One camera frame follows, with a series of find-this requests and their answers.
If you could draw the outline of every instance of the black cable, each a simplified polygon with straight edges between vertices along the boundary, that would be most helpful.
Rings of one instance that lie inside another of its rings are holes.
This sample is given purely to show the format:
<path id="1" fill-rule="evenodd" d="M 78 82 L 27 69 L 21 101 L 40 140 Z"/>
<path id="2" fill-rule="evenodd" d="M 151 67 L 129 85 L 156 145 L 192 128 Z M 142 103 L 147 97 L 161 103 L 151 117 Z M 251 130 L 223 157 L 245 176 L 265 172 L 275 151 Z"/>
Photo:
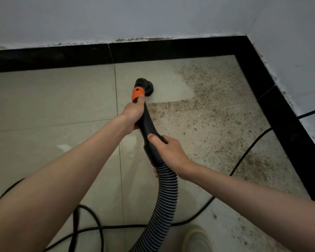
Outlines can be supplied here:
<path id="1" fill-rule="evenodd" d="M 308 117 L 310 115 L 315 114 L 315 110 L 308 112 L 306 114 L 297 116 L 298 119 L 301 118 L 305 118 Z M 232 176 L 235 171 L 237 170 L 238 166 L 241 164 L 241 162 L 243 161 L 243 159 L 247 156 L 247 154 L 251 151 L 251 149 L 254 147 L 254 145 L 265 135 L 267 134 L 269 131 L 272 131 L 273 128 L 268 128 L 267 130 L 265 130 L 261 135 L 259 135 L 256 140 L 251 144 L 251 146 L 249 146 L 249 148 L 245 151 L 245 153 L 243 154 L 243 156 L 239 159 L 238 163 L 235 165 L 235 167 L 232 169 L 230 176 Z M 19 180 L 18 182 L 15 182 L 12 186 L 10 186 L 1 196 L 0 199 L 7 194 L 14 186 L 16 186 L 18 183 L 20 183 L 23 179 Z M 194 214 L 192 217 L 190 217 L 187 220 L 181 221 L 181 222 L 177 222 L 177 223 L 172 223 L 171 226 L 179 226 L 179 225 L 185 225 L 188 224 L 189 222 L 193 221 L 195 218 L 197 218 L 204 210 L 206 210 L 206 208 L 210 205 L 210 203 L 212 203 L 212 201 L 215 199 L 215 197 L 211 197 L 210 200 L 196 213 Z M 88 211 L 92 217 L 94 218 L 94 220 L 97 223 L 96 227 L 89 227 L 89 228 L 84 228 L 81 230 L 77 230 L 78 229 L 78 223 L 79 223 L 79 212 L 78 212 L 78 208 L 82 208 L 85 209 L 86 211 Z M 47 247 L 44 252 L 54 248 L 55 246 L 57 246 L 58 244 L 62 243 L 63 241 L 67 240 L 68 238 L 72 237 L 71 242 L 70 242 L 70 246 L 69 246 L 69 251 L 68 252 L 74 252 L 75 248 L 76 248 L 76 243 L 77 243 L 77 239 L 78 239 L 78 234 L 80 233 L 84 233 L 84 232 L 88 232 L 88 231 L 93 231 L 93 230 L 99 230 L 100 233 L 100 240 L 101 240 L 101 252 L 104 251 L 104 236 L 103 236 L 103 229 L 124 229 L 124 228 L 145 228 L 147 225 L 106 225 L 106 226 L 102 226 L 100 224 L 100 221 L 98 219 L 98 217 L 96 216 L 96 214 L 93 212 L 93 210 L 91 210 L 89 207 L 84 206 L 79 204 L 77 206 L 77 208 L 75 209 L 75 211 L 73 212 L 73 233 L 63 237 L 62 239 L 60 239 L 59 241 L 55 242 L 54 244 L 50 245 L 49 247 Z"/>

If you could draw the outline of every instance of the black baseboard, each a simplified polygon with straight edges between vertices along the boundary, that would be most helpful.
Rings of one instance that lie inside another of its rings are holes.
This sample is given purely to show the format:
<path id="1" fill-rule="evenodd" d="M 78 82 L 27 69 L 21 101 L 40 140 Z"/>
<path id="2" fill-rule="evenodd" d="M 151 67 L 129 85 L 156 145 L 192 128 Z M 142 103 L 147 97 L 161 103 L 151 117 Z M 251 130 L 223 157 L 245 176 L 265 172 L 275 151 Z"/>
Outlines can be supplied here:
<path id="1" fill-rule="evenodd" d="M 315 144 L 246 36 L 0 50 L 0 72 L 235 55 L 268 122 L 315 201 Z"/>

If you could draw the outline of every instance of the shoe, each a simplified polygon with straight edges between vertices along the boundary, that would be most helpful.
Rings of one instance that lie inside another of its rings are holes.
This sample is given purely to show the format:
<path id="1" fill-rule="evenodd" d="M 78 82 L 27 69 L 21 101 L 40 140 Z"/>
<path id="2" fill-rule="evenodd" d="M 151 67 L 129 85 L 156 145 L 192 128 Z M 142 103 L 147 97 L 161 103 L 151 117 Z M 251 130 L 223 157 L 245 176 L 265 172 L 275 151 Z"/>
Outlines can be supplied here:
<path id="1" fill-rule="evenodd" d="M 202 228 L 193 227 L 183 238 L 181 252 L 214 252 L 214 246 Z"/>

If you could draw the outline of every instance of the person's left arm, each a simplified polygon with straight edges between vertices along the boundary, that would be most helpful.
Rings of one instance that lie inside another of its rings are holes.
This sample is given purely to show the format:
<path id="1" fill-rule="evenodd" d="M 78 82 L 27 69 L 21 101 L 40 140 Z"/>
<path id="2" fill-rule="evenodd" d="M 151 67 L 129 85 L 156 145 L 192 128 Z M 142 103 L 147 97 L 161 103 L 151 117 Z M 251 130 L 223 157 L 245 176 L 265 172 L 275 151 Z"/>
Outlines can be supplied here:
<path id="1" fill-rule="evenodd" d="M 129 103 L 120 116 L 24 179 L 0 200 L 0 251 L 46 248 L 122 138 L 133 131 L 143 114 L 144 101 L 141 96 L 138 103 Z"/>

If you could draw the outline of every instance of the tile floor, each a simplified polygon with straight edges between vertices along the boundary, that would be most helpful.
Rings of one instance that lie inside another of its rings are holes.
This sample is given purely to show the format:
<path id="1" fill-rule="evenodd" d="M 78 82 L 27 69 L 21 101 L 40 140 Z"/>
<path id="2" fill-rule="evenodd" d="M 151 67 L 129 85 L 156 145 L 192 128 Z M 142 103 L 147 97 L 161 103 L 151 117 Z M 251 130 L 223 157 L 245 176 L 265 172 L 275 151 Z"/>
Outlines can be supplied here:
<path id="1" fill-rule="evenodd" d="M 157 130 L 180 140 L 193 160 L 216 171 L 229 173 L 269 127 L 234 56 L 0 73 L 0 195 L 121 113 L 139 77 L 154 84 L 147 104 Z M 258 142 L 235 176 L 308 198 L 273 132 Z M 147 223 L 157 191 L 143 139 L 135 131 L 114 151 L 82 204 L 104 225 Z M 174 220 L 192 216 L 209 198 L 179 179 Z M 80 228 L 94 225 L 82 211 Z M 286 251 L 218 199 L 192 223 L 171 228 L 160 251 L 179 251 L 192 225 L 210 234 L 215 251 Z M 69 219 L 54 241 L 71 230 Z M 142 231 L 106 230 L 105 251 L 128 251 Z M 68 244 L 52 251 L 67 251 Z M 79 236 L 77 252 L 99 249 L 97 231 Z"/>

